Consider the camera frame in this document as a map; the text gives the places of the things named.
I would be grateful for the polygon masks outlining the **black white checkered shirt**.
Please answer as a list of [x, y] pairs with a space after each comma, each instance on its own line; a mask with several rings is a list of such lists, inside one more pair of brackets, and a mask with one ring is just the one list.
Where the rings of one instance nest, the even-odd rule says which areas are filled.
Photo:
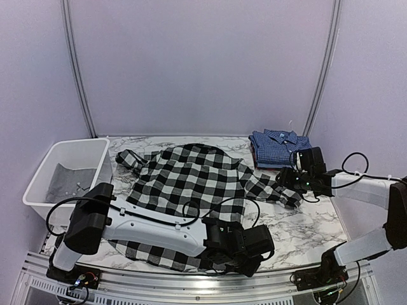
[[301, 205], [297, 192], [280, 187], [270, 176], [255, 174], [242, 159], [205, 144], [185, 144], [139, 156], [126, 149], [116, 163], [132, 172], [129, 203], [178, 217], [196, 214], [242, 222], [249, 200]]

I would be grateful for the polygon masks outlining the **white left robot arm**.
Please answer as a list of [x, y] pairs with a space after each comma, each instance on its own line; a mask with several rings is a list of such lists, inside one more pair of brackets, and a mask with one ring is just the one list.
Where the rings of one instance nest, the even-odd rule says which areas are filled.
[[101, 240], [130, 241], [173, 250], [192, 258], [224, 265], [228, 272], [251, 277], [261, 263], [274, 255], [266, 225], [243, 228], [196, 214], [177, 217], [142, 207], [125, 208], [113, 194], [113, 185], [100, 183], [82, 197], [64, 199], [51, 208], [74, 203], [67, 231], [57, 233], [57, 246], [49, 260], [47, 277], [74, 283], [87, 274], [77, 261], [98, 252]]

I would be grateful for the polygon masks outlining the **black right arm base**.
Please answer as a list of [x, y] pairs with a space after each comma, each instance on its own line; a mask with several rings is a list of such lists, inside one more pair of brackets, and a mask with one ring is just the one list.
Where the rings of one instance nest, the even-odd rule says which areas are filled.
[[320, 266], [297, 270], [291, 275], [291, 282], [298, 291], [345, 283], [348, 280], [346, 267], [340, 266], [336, 261], [335, 250], [336, 247], [333, 247], [322, 254]]

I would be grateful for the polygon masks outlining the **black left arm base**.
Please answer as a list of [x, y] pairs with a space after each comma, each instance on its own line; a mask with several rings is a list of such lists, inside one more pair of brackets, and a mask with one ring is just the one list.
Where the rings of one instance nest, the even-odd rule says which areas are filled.
[[100, 282], [101, 270], [75, 264], [71, 271], [61, 270], [53, 265], [53, 255], [49, 258], [46, 277], [61, 283], [76, 287], [97, 289]]

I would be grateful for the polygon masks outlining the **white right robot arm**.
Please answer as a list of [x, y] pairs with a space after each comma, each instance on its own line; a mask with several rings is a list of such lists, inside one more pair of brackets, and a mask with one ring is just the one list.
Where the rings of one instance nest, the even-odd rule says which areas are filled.
[[406, 179], [379, 177], [344, 168], [327, 170], [320, 147], [292, 153], [280, 170], [277, 183], [297, 193], [347, 198], [376, 205], [387, 211], [387, 221], [365, 235], [323, 253], [315, 279], [322, 285], [340, 274], [340, 266], [375, 259], [391, 250], [406, 248]]

